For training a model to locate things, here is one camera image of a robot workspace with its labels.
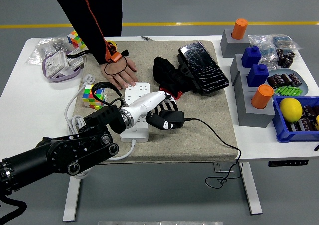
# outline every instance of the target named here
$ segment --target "robotic arm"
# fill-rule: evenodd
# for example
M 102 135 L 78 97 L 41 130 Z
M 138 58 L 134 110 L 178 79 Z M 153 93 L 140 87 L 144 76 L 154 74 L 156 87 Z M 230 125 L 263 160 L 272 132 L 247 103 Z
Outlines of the robotic arm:
M 86 125 L 78 134 L 53 139 L 45 137 L 34 149 L 3 159 L 0 162 L 0 200 L 10 203 L 11 199 L 6 196 L 13 190 L 17 191 L 52 173 L 74 176 L 115 156 L 119 147 L 113 142 L 106 125 L 120 134 L 126 128 L 133 127 L 140 117 L 146 116 L 147 123 L 159 129 L 182 127 L 168 122 L 164 116 L 151 113 L 158 104 L 170 98 L 170 94 L 157 91 L 147 93 L 130 106 L 125 105 L 120 109 L 108 104 L 85 117 Z M 0 225 L 21 215 L 26 209 L 24 202 L 15 201 L 11 204 L 20 206 L 16 210 L 20 211 L 0 218 Z

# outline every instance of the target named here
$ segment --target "person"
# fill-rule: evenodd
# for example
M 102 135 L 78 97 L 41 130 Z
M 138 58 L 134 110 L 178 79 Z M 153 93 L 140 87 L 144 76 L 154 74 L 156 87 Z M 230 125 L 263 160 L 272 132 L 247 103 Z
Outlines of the person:
M 138 81 L 135 63 L 129 57 L 116 62 L 115 52 L 104 37 L 121 36 L 122 0 L 57 0 L 75 31 L 100 65 L 103 76 L 118 89 Z

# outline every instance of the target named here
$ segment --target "rubik's cube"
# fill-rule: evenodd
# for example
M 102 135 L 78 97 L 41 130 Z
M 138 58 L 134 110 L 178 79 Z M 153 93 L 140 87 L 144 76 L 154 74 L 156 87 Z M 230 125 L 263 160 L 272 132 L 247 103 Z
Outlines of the rubik's cube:
M 79 35 L 76 33 L 76 31 L 73 31 L 71 32 L 69 35 L 68 35 L 68 40 L 69 40 L 69 43 L 73 44 L 73 46 L 75 48 L 80 48 L 81 50 L 83 48 L 85 48 L 85 44 L 84 42 L 82 41 L 82 39 L 79 37 Z
M 82 100 L 83 100 L 85 106 L 98 110 L 98 109 L 100 109 L 102 106 L 104 106 L 104 104 L 103 104 L 102 102 L 97 101 L 97 100 L 93 97 L 92 91 L 91 91 L 92 86 L 93 86 L 93 84 L 87 84 L 87 85 L 85 86 Z M 95 95 L 96 95 L 98 98 L 100 98 L 101 100 L 104 100 L 104 101 L 106 101 L 106 99 L 107 99 L 107 97 L 108 97 L 108 96 L 106 95 L 106 92 L 105 92 L 104 89 L 98 89 L 98 90 L 95 92 Z

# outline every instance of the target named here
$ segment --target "white power strip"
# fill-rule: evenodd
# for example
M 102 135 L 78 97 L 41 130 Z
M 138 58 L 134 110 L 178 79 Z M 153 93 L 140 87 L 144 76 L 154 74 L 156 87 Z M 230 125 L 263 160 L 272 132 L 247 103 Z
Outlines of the white power strip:
M 130 86 L 125 89 L 125 101 L 130 105 L 133 101 L 141 97 L 142 95 L 150 92 L 150 85 L 147 82 L 136 82 L 135 86 Z M 126 129 L 120 134 L 121 141 L 131 143 L 132 139 L 136 142 L 144 143 L 149 139 L 149 124 L 146 123 L 145 117 L 138 119 L 136 125 L 132 128 Z

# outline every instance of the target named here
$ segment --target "yellow floor line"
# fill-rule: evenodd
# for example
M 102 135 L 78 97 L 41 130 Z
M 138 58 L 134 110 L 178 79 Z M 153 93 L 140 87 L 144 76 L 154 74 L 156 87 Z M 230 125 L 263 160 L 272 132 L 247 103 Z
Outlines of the yellow floor line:
M 235 22 L 125 22 L 123 27 L 163 27 L 163 26 L 232 26 Z M 248 22 L 251 26 L 304 26 L 319 25 L 319 21 L 282 21 L 282 22 Z M 21 25 L 0 25 L 0 29 L 18 28 L 57 28 L 72 27 L 71 24 L 21 24 Z

